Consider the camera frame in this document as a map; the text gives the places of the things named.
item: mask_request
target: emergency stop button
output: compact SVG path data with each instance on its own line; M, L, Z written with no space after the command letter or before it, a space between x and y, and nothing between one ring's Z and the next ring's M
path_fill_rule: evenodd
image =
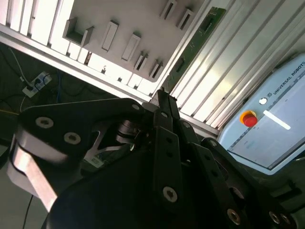
M239 118L240 122L247 127L253 127L257 124L257 118L254 111L245 111Z

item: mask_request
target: power strip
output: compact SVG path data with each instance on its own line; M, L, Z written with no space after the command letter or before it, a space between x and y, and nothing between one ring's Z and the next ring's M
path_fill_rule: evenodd
M33 85L33 89L30 91L25 87L22 91L25 93L29 98L32 98L38 91L40 91L45 85L47 85L52 78L49 76L48 73L42 72L40 73L35 79L32 80L31 84Z

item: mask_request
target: green circuit board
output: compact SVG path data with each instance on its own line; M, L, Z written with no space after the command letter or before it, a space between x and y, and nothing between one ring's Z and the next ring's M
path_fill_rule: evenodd
M193 59L221 21L225 12L226 10L222 8L212 7L210 9L198 30L179 57L179 60L176 62L175 66L164 81L162 87L166 92L171 92L179 82L184 72L188 69Z

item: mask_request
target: blue cable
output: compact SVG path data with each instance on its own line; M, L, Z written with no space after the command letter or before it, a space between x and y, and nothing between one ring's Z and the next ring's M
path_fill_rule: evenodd
M61 75L59 73L59 70L57 70L57 77L58 77L58 91L57 91L56 103L59 103L61 97Z

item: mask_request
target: metal screw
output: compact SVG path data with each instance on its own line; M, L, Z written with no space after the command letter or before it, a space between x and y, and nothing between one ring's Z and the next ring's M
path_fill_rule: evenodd
M191 127L191 125L188 124L187 122L183 122L183 125L184 125L186 128L190 128L190 127Z
M140 109L139 106L136 105L136 104L133 104L132 107L133 107L134 109L136 109L136 110L139 110L139 109Z
M284 214L281 214L281 217L283 218L283 220L287 223L290 224L290 220L288 219L288 217Z
M168 186L163 188L163 196L172 203L176 202L178 199L176 191Z
M165 117L165 118L167 118L168 116L167 116L167 114L166 113L164 113L164 112L161 112L161 114Z
M36 118L35 123L37 126L44 128L44 129L51 128L54 125L53 120L48 117Z
M63 136L63 139L66 143L77 145L79 142L81 142L81 137L77 133L68 132Z
M211 143L211 145L214 146L214 147L217 146L217 143L216 143L215 141L213 141L213 140L210 140L210 143Z
M227 210L227 215L229 217L229 219L236 225L240 225L240 217L239 215L236 213L236 211L234 211L233 209L228 209Z
M273 220L274 223L280 224L279 218L273 212L269 211L269 216Z

